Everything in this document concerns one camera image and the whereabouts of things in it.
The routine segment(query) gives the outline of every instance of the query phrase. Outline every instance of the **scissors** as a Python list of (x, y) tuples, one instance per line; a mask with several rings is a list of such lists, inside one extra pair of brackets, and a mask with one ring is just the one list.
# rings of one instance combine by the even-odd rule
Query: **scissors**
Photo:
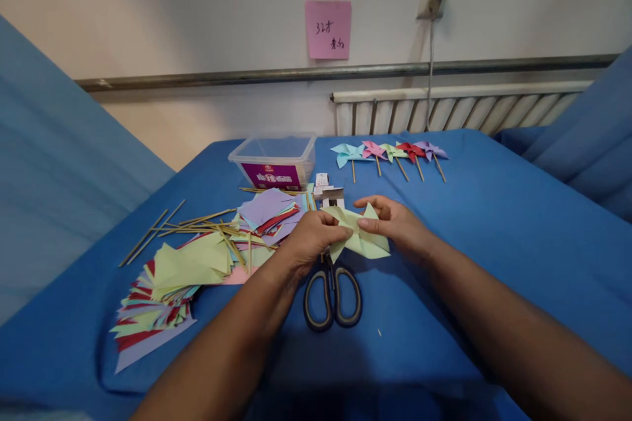
[[(312, 329), (314, 332), (324, 332), (328, 330), (331, 325), (334, 323), (334, 319), (338, 322), (339, 326), (344, 328), (350, 328), (357, 324), (360, 320), (360, 316), (362, 315), (362, 292), (360, 292), (360, 285), (357, 282), (356, 277), (351, 272), (351, 269), (344, 266), (340, 260), (336, 263), (334, 267), (333, 262), (331, 261), (331, 254), (329, 250), (324, 254), (321, 254), (321, 262), (320, 264), (316, 264), (317, 267), (307, 282), (307, 287), (305, 288), (305, 297), (303, 298), (303, 313), (305, 314), (305, 322), (307, 322), (307, 327)], [(355, 310), (351, 317), (345, 317), (342, 314), (341, 307), (341, 293), (340, 293), (340, 275), (343, 274), (351, 281), (351, 284), (354, 287), (355, 291)], [(323, 321), (317, 321), (312, 317), (309, 312), (309, 294), (311, 293), (311, 288), (313, 284), (319, 278), (323, 279), (323, 285), (325, 287), (325, 308), (327, 309), (327, 317)], [(331, 292), (334, 292), (334, 304), (332, 305), (331, 301)]]

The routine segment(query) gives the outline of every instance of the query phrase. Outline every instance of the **white wall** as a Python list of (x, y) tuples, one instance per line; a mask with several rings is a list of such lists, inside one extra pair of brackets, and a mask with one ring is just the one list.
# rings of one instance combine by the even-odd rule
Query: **white wall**
[[(427, 60), (419, 0), (350, 0), (348, 62)], [(305, 0), (0, 0), (11, 21), (73, 78), (305, 67)], [(632, 0), (449, 0), (438, 61), (618, 53)], [(332, 133), (329, 92), (402, 80), (95, 95), (179, 169), (209, 142), (256, 128)]]

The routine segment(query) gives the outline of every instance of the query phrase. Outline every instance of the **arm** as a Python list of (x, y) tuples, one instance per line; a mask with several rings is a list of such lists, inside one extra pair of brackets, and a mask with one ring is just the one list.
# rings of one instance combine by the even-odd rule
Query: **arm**
[(230, 420), (245, 413), (271, 341), (317, 255), (351, 229), (307, 212), (280, 249), (169, 365), (133, 420)]
[(623, 420), (632, 383), (582, 339), (441, 241), (405, 206), (370, 202), (380, 220), (359, 226), (393, 240), (430, 274), (434, 288), (520, 407), (534, 418)]

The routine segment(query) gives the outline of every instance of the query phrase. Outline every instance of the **paper pinwheel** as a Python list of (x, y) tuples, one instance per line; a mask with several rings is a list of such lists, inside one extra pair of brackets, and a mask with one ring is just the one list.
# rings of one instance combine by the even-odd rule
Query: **paper pinwheel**
[(370, 157), (371, 155), (375, 156), (375, 161), (377, 162), (377, 172), (380, 176), (382, 176), (382, 170), (380, 169), (380, 158), (384, 158), (384, 152), (386, 151), (384, 148), (381, 148), (377, 143), (373, 143), (372, 141), (363, 141), (362, 144), (367, 148), (362, 152), (362, 156), (365, 158)]
[(438, 146), (434, 146), (430, 141), (418, 141), (417, 143), (415, 143), (415, 146), (418, 146), (419, 148), (424, 150), (424, 152), (426, 153), (426, 159), (428, 160), (428, 162), (431, 162), (434, 157), (434, 160), (436, 161), (436, 165), (439, 168), (439, 172), (441, 173), (441, 177), (443, 178), (443, 182), (446, 182), (446, 177), (443, 174), (443, 170), (441, 169), (441, 164), (439, 164), (439, 160), (437, 159), (437, 157), (443, 158), (443, 159), (450, 159), (448, 158), (448, 154), (445, 151), (443, 151), (441, 148), (439, 148)]
[(424, 152), (424, 150), (410, 143), (400, 143), (399, 141), (397, 141), (396, 143), (397, 143), (396, 148), (400, 150), (404, 150), (408, 154), (408, 158), (410, 158), (410, 161), (417, 164), (419, 175), (421, 176), (421, 180), (423, 181), (424, 180), (423, 173), (421, 172), (421, 166), (419, 165), (418, 157), (422, 157), (422, 158), (426, 157), (426, 153)]
[(359, 147), (354, 147), (352, 145), (347, 145), (345, 143), (341, 143), (338, 146), (334, 146), (331, 151), (335, 151), (338, 153), (336, 157), (336, 162), (338, 163), (338, 167), (342, 168), (347, 161), (351, 160), (351, 167), (354, 173), (354, 183), (356, 182), (356, 166), (354, 161), (373, 161), (374, 158), (364, 157), (362, 154), (364, 152), (364, 145), (360, 145)]
[(406, 171), (404, 171), (404, 167), (402, 166), (402, 163), (400, 163), (400, 158), (407, 157), (406, 152), (402, 149), (394, 147), (393, 145), (389, 145), (388, 143), (384, 143), (383, 145), (380, 145), (380, 146), (384, 148), (384, 150), (386, 150), (386, 156), (388, 157), (388, 160), (390, 162), (393, 162), (393, 158), (397, 160), (397, 164), (399, 164), (400, 170), (402, 170), (402, 172), (404, 173), (404, 177), (406, 178), (406, 181), (408, 181), (408, 175), (406, 174)]
[(378, 218), (371, 204), (367, 203), (367, 209), (364, 211), (363, 216), (337, 206), (323, 207), (323, 211), (338, 219), (338, 225), (349, 227), (354, 231), (351, 237), (346, 241), (333, 243), (330, 246), (332, 262), (336, 262), (345, 247), (368, 259), (378, 259), (390, 255), (386, 237), (377, 234), (369, 234), (357, 226), (357, 220), (361, 217)]

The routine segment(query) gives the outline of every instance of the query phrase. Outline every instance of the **person's right hand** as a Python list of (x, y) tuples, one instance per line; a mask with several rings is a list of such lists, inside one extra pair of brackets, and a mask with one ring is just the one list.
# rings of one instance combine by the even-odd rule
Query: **person's right hand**
[(361, 218), (357, 225), (370, 234), (390, 238), (397, 248), (412, 261), (423, 263), (430, 257), (437, 237), (403, 204), (381, 195), (363, 197), (355, 207), (371, 203), (379, 220)]

